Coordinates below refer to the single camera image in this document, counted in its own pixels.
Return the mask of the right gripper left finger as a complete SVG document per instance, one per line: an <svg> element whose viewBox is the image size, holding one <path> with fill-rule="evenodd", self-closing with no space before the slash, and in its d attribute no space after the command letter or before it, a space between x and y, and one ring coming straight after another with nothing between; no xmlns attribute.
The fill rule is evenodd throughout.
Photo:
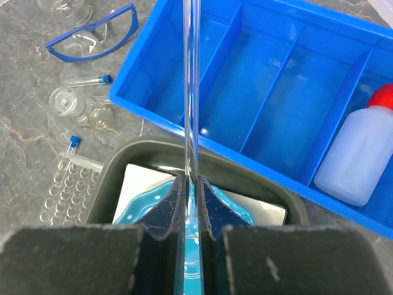
<svg viewBox="0 0 393 295"><path fill-rule="evenodd" d="M182 294L188 182L131 225L24 227L1 239L2 294Z"/></svg>

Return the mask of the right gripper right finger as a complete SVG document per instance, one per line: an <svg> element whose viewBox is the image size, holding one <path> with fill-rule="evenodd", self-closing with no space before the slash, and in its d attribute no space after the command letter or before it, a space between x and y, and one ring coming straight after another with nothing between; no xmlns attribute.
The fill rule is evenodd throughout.
<svg viewBox="0 0 393 295"><path fill-rule="evenodd" d="M196 204L205 294L391 294L358 231L248 224L198 179Z"/></svg>

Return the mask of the white wash bottle red cap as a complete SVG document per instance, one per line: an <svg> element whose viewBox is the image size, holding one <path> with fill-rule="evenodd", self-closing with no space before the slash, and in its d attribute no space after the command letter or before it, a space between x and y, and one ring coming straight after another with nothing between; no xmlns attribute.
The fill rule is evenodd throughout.
<svg viewBox="0 0 393 295"><path fill-rule="evenodd" d="M392 84L350 113L321 163L314 184L357 207L370 200L392 156Z"/></svg>

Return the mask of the glass stirring rod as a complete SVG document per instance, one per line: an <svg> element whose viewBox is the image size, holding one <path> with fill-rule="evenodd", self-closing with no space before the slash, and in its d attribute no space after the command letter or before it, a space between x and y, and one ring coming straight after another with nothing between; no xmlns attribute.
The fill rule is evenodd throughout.
<svg viewBox="0 0 393 295"><path fill-rule="evenodd" d="M200 14L200 1L183 2L185 172L189 177L185 219L184 294L203 293L196 195L198 180Z"/></svg>

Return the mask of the glass flask with stopper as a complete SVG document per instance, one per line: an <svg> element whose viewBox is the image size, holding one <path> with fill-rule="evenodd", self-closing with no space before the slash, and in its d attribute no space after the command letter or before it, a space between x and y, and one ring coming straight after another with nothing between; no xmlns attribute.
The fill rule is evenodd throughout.
<svg viewBox="0 0 393 295"><path fill-rule="evenodd" d="M86 24L93 14L91 1L37 0L39 8L55 20L76 28Z"/></svg>

